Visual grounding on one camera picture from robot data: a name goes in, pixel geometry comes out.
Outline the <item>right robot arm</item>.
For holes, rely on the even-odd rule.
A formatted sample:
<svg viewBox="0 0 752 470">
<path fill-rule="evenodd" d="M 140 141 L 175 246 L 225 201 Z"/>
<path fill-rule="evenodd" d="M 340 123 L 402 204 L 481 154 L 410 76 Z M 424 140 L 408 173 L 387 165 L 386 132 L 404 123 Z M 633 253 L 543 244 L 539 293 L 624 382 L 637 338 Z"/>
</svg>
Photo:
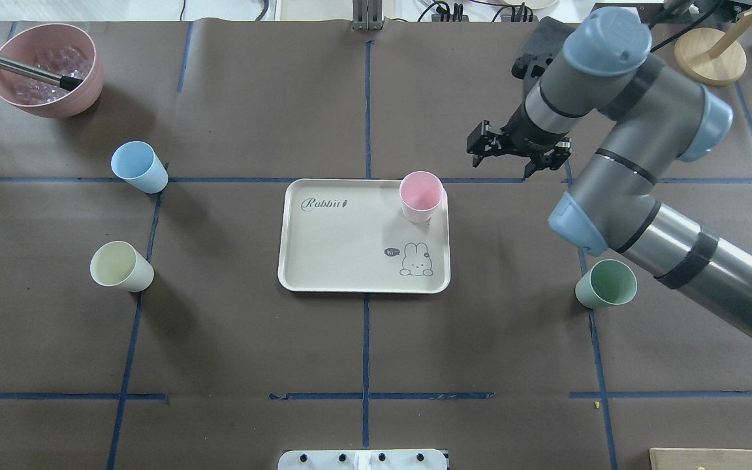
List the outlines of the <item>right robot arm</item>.
<svg viewBox="0 0 752 470">
<path fill-rule="evenodd" d="M 522 104 L 501 128 L 484 120 L 469 134 L 473 165 L 516 155 L 529 160 L 525 176 L 556 170 L 576 122 L 599 111 L 614 128 L 551 229 L 591 256 L 614 250 L 752 338 L 752 256 L 651 195 L 674 161 L 697 161 L 722 141 L 731 107 L 653 55 L 650 30 L 622 8 L 597 9 L 578 27 L 544 18 L 530 44 L 546 49 L 513 66 Z"/>
</svg>

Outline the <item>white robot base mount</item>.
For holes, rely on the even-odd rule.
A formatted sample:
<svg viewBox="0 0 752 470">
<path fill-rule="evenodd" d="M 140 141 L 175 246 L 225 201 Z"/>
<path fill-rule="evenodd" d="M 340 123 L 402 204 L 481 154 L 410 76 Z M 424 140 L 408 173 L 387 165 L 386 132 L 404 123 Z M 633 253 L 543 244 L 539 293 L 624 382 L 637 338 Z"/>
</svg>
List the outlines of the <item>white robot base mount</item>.
<svg viewBox="0 0 752 470">
<path fill-rule="evenodd" d="M 278 469 L 448 469 L 447 452 L 422 449 L 287 451 Z"/>
</svg>

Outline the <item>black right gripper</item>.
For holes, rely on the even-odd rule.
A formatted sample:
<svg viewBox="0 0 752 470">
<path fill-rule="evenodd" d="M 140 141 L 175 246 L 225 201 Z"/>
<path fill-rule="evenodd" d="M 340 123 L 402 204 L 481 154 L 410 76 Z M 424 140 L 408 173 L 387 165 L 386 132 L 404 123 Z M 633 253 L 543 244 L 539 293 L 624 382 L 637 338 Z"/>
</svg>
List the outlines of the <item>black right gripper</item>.
<svg viewBox="0 0 752 470">
<path fill-rule="evenodd" d="M 524 179 L 540 170 L 555 172 L 572 155 L 572 143 L 566 132 L 552 133 L 536 125 L 525 105 L 521 104 L 503 128 L 495 127 L 490 120 L 481 120 L 467 137 L 467 152 L 472 156 L 472 166 L 480 166 L 487 157 L 516 155 L 529 157 L 524 167 Z"/>
</svg>

